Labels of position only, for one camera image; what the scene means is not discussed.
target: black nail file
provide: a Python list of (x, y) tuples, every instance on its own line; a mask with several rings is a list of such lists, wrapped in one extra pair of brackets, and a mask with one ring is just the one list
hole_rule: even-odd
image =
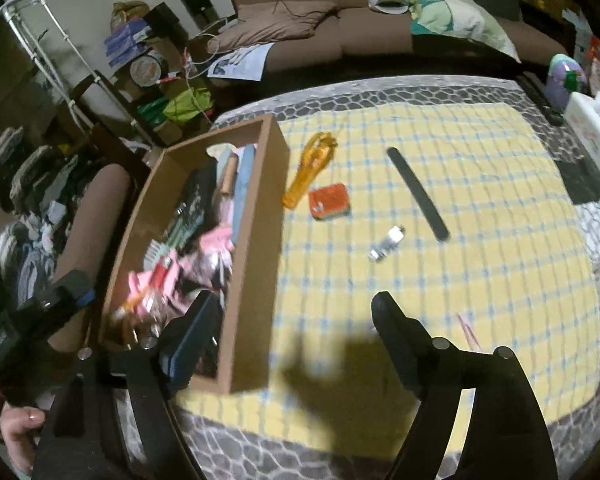
[(404, 183), (411, 191), (414, 199), (416, 199), (424, 217), (427, 219), (427, 222), (429, 222), (433, 234), (436, 235), (436, 238), (440, 242), (448, 240), (449, 229), (446, 228), (445, 222), (436, 209), (436, 205), (431, 201), (429, 195), (418, 180), (418, 177), (413, 173), (413, 170), (407, 164), (407, 161), (404, 160), (402, 154), (396, 148), (389, 148), (386, 150), (386, 154), (389, 155), (395, 169), (398, 170)]

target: paper sheet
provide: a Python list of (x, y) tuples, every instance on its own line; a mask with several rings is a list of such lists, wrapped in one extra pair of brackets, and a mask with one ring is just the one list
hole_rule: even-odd
[(273, 43), (259, 45), (243, 55), (250, 47), (239, 48), (216, 60), (209, 67), (209, 77), (260, 81), (269, 49)]

